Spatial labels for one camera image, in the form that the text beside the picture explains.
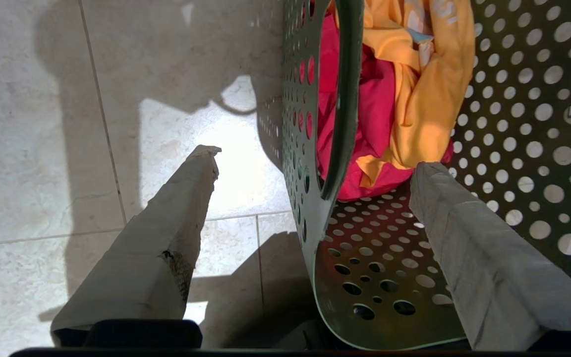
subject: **red cloth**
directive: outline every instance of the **red cloth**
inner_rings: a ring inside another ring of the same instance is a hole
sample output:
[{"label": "red cloth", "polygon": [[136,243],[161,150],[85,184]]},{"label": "red cloth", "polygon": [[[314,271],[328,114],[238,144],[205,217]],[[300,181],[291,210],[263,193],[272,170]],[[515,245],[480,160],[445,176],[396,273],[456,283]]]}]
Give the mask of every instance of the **red cloth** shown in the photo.
[{"label": "red cloth", "polygon": [[[334,16],[326,14],[321,32],[317,124],[317,167],[323,179],[327,178],[335,126],[339,49],[339,30],[336,27]],[[380,158],[385,153],[389,147],[394,118],[394,64],[376,59],[371,49],[363,46],[362,72],[358,87],[358,129],[347,175],[338,193],[338,199],[341,201],[378,196],[410,179],[413,169],[400,170],[387,163],[383,166],[374,187],[369,189],[360,187],[363,171],[356,164],[356,159],[367,155]],[[451,159],[452,152],[453,147],[449,142],[449,148],[445,154],[446,162]]]}]

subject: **laundry basket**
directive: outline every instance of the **laundry basket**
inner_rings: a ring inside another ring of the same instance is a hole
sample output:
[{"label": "laundry basket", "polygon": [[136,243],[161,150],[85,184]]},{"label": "laundry basket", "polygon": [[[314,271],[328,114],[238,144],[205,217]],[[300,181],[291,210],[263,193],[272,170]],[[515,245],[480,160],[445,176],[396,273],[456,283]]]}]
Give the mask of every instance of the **laundry basket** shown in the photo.
[{"label": "laundry basket", "polygon": [[[357,1],[336,2],[340,145],[332,148],[327,180],[318,179],[319,37],[328,4],[284,4],[284,176],[320,313],[357,348],[464,339],[423,225],[408,208],[408,183],[379,197],[336,201],[356,128]],[[472,0],[472,6],[474,73],[449,172],[571,277],[571,2]]]}]

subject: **green laundry basket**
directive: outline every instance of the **green laundry basket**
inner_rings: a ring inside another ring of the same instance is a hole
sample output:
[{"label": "green laundry basket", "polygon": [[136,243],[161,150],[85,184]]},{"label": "green laundry basket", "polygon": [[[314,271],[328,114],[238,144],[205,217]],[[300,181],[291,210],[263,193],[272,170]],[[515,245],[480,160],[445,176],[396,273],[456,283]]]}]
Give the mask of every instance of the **green laundry basket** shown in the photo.
[{"label": "green laundry basket", "polygon": [[[408,183],[336,196],[353,151],[362,3],[337,0],[340,78],[327,181],[316,170],[319,43],[329,0],[284,4],[283,163],[301,248],[327,326],[357,348],[464,339]],[[473,0],[473,80],[450,172],[571,277],[571,2]],[[312,131],[308,131],[308,121]]]}]

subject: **yellow shirt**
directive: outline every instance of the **yellow shirt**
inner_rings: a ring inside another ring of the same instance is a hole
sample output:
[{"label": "yellow shirt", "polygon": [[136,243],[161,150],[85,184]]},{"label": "yellow shirt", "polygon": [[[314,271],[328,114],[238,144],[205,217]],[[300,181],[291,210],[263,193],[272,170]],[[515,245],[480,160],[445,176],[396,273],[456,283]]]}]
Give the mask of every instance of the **yellow shirt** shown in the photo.
[{"label": "yellow shirt", "polygon": [[475,38],[469,0],[365,0],[363,27],[363,43],[396,76],[389,149],[356,160],[361,186],[372,187],[385,163],[441,160],[473,75]]}]

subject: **tile floor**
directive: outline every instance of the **tile floor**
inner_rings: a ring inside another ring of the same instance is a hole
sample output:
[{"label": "tile floor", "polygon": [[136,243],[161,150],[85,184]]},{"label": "tile floor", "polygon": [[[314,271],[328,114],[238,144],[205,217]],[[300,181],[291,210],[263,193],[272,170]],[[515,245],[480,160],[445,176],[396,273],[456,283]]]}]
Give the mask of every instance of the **tile floor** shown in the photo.
[{"label": "tile floor", "polygon": [[281,7],[0,0],[0,356],[51,345],[59,308],[197,144],[223,150],[186,313],[204,346],[309,301],[260,124],[280,111]]}]

